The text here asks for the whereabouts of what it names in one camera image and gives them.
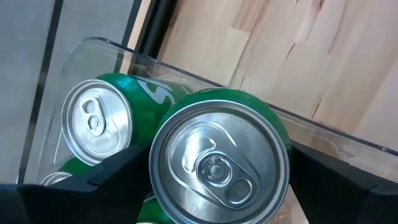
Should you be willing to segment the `black aluminium table frame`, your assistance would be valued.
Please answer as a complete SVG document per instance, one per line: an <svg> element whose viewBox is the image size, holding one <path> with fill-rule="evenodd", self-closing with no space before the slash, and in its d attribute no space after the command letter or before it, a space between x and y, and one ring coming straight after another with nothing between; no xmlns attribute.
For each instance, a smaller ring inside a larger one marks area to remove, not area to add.
<svg viewBox="0 0 398 224"><path fill-rule="evenodd" d="M157 58L178 0L150 0L136 50Z"/></svg>

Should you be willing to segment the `green Sprite soda can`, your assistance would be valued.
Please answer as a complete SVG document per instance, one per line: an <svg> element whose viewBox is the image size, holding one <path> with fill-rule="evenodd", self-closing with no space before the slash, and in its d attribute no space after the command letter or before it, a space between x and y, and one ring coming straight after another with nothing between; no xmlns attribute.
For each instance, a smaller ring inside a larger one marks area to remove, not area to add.
<svg viewBox="0 0 398 224"><path fill-rule="evenodd" d="M82 174L91 169L91 166L85 164L76 157L67 160L58 171L44 177L40 185L48 186L67 179L75 174Z"/></svg>
<svg viewBox="0 0 398 224"><path fill-rule="evenodd" d="M171 106L193 90L184 83L105 73L74 86L62 108L71 152L94 166L132 144L151 142Z"/></svg>
<svg viewBox="0 0 398 224"><path fill-rule="evenodd" d="M287 194L292 143L264 101L208 88L173 105L158 125L149 174L176 224L265 224Z"/></svg>
<svg viewBox="0 0 398 224"><path fill-rule="evenodd" d="M152 194L144 200L137 218L137 224L175 224L163 211L156 197Z"/></svg>

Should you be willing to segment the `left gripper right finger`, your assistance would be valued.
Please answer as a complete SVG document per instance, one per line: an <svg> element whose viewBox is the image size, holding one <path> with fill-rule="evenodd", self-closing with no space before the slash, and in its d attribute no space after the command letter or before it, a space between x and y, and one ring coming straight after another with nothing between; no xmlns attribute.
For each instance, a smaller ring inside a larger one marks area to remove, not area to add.
<svg viewBox="0 0 398 224"><path fill-rule="evenodd" d="M398 224L398 183L298 142L290 184L309 224Z"/></svg>

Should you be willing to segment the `clear plastic bin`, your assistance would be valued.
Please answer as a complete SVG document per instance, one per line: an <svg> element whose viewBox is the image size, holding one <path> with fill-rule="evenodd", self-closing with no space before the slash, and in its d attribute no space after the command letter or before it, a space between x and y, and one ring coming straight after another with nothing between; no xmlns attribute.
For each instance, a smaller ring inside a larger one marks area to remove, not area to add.
<svg viewBox="0 0 398 224"><path fill-rule="evenodd" d="M61 131L61 107L67 91L88 78L121 69L128 73L184 83L192 90L214 87L215 82L124 47L103 37L89 37L74 46L64 58L52 55L48 44L42 59L28 134L19 168L19 182L37 184L72 158ZM361 170L398 183L398 152L354 137L279 107L274 108L292 143L298 142ZM292 219L305 214L293 196Z"/></svg>

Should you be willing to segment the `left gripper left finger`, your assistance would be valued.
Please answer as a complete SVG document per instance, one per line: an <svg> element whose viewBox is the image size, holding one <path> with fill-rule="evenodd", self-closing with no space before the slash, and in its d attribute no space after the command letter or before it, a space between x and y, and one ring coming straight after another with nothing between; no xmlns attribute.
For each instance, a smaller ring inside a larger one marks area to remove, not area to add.
<svg viewBox="0 0 398 224"><path fill-rule="evenodd" d="M0 184L0 224L135 224L150 192L150 145L53 185Z"/></svg>

